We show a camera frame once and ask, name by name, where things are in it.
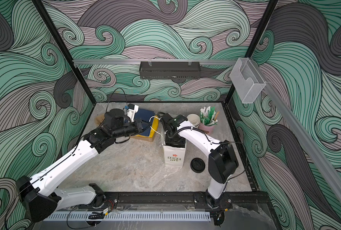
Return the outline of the white paper takeout bag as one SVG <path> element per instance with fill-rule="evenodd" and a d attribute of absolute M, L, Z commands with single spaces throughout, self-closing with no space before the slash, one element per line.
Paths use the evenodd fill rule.
<path fill-rule="evenodd" d="M 171 146 L 165 145 L 165 138 L 164 138 L 164 130 L 161 127 L 160 118 L 159 119 L 159 126 L 156 131 L 161 136 L 161 146 L 163 149 L 163 156 L 164 156 L 164 163 L 165 166 L 169 167 L 179 167 L 182 168 L 185 160 L 185 148 L 175 148 Z"/>

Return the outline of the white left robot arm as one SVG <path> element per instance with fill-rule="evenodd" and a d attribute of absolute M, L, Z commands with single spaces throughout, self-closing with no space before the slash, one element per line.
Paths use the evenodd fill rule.
<path fill-rule="evenodd" d="M 76 169 L 117 143 L 118 138 L 141 134 L 150 128 L 148 121 L 131 119 L 121 109 L 104 114 L 102 123 L 83 136 L 77 146 L 46 169 L 16 181 L 19 200 L 33 223 L 40 222 L 57 210 L 72 206 L 89 205 L 100 208 L 104 192 L 97 184 L 76 189 L 60 189 L 59 185 Z"/>

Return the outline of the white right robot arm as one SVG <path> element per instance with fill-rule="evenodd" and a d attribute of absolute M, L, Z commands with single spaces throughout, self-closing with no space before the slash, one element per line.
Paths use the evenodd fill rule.
<path fill-rule="evenodd" d="M 208 157 L 208 172 L 211 181 L 206 196 L 210 204 L 215 206 L 225 192 L 228 180 L 239 166 L 232 143 L 209 136 L 183 115 L 172 117 L 168 113 L 158 112 L 158 117 L 166 137 L 184 138 Z"/>

